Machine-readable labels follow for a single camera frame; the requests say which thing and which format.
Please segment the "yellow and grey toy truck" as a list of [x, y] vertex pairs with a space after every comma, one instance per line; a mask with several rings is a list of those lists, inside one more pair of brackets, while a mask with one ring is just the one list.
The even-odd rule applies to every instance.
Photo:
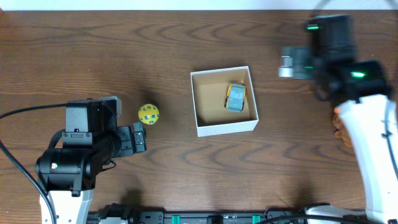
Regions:
[[226, 92], [224, 107], [228, 111], [240, 113], [244, 108], [246, 86], [240, 83], [230, 83]]

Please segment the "brown plush toy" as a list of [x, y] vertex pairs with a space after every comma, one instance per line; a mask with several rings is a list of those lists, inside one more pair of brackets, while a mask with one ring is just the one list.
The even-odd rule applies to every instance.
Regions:
[[338, 116], [339, 110], [335, 108], [333, 110], [333, 116], [332, 116], [332, 123], [334, 127], [336, 128], [335, 131], [335, 137], [338, 139], [341, 139], [343, 141], [343, 144], [346, 147], [353, 148], [353, 144], [351, 142], [351, 138], [348, 134], [348, 131], [346, 130], [342, 120]]

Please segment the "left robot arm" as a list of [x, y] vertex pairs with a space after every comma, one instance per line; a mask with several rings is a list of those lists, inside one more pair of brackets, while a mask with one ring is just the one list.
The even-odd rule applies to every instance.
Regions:
[[66, 125], [57, 132], [36, 162], [36, 173], [45, 196], [40, 197], [42, 223], [86, 223], [96, 176], [117, 157], [146, 151], [142, 123], [118, 126], [121, 100], [66, 104]]

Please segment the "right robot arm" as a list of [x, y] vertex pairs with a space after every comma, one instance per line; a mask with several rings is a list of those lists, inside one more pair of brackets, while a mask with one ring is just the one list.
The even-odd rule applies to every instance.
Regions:
[[397, 118], [392, 87], [376, 60], [358, 60], [347, 15], [313, 16], [307, 47], [284, 47], [279, 76], [313, 80], [348, 133], [366, 198], [363, 212], [319, 205], [308, 223], [397, 222]]

